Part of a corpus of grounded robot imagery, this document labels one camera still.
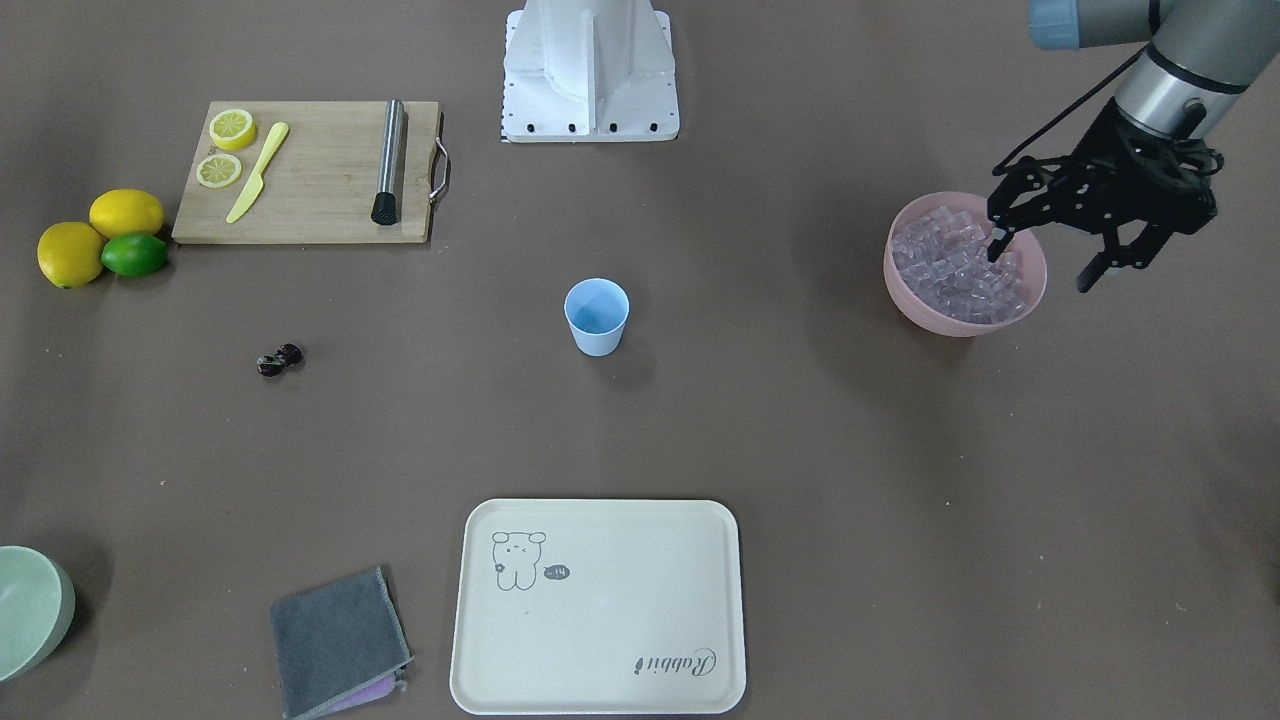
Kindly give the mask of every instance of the bear drawing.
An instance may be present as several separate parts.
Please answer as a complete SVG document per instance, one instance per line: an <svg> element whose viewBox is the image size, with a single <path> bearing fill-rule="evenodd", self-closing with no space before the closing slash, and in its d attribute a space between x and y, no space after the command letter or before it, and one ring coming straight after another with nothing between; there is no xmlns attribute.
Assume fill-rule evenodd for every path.
<svg viewBox="0 0 1280 720"><path fill-rule="evenodd" d="M498 571L498 588L527 591L534 587L545 539L547 533L493 534L493 569Z"/></svg>

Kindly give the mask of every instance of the lemon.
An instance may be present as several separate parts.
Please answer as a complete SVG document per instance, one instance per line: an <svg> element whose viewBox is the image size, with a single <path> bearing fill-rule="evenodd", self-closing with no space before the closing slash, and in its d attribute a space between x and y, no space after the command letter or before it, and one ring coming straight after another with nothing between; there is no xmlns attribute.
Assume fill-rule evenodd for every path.
<svg viewBox="0 0 1280 720"><path fill-rule="evenodd" d="M241 161L234 155L215 152L196 165L196 182L218 190L239 179Z"/></svg>
<svg viewBox="0 0 1280 720"><path fill-rule="evenodd" d="M127 232L155 234L164 225L164 208L141 190L111 190L90 206L88 223L108 240Z"/></svg>
<svg viewBox="0 0 1280 720"><path fill-rule="evenodd" d="M232 108L209 120L209 137L223 150L239 150L248 147L257 137L257 126L253 124L253 115L248 110Z"/></svg>
<svg viewBox="0 0 1280 720"><path fill-rule="evenodd" d="M58 223L40 236L36 261L58 287L79 287L102 272L102 236L88 223Z"/></svg>

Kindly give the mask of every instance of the light blue paper cup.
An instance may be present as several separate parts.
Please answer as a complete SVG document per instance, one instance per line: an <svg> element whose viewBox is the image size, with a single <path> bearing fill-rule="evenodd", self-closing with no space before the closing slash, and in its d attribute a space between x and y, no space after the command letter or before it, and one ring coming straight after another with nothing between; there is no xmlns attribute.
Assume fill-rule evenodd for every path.
<svg viewBox="0 0 1280 720"><path fill-rule="evenodd" d="M618 283L604 278L585 279L564 296L564 319L573 332L573 342L593 357L613 352L630 313L627 293Z"/></svg>

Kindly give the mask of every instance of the white tray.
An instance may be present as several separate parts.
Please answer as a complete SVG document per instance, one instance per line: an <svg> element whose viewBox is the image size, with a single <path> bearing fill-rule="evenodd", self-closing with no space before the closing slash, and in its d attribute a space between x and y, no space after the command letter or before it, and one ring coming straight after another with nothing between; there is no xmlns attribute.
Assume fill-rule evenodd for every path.
<svg viewBox="0 0 1280 720"><path fill-rule="evenodd" d="M730 710L746 691L737 521L705 500L481 503L449 689L474 715Z"/></svg>

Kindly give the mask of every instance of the wooden cutting board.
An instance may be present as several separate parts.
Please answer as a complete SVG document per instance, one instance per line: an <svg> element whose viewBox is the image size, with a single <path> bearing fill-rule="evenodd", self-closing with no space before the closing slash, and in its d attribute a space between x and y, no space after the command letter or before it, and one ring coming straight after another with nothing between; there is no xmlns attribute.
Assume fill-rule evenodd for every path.
<svg viewBox="0 0 1280 720"><path fill-rule="evenodd" d="M244 170L234 184L210 190L196 182L196 165L219 150L209 123L228 108L253 115L257 138L230 151ZM408 129L401 222L369 219L378 192L387 102L216 101L201 126L196 155L174 222L173 238L187 243L367 243L426 242L431 223L431 165L440 132L439 102L404 102ZM284 145L268 165L257 201L239 220L227 213L244 187L262 141L276 122L289 123Z"/></svg>

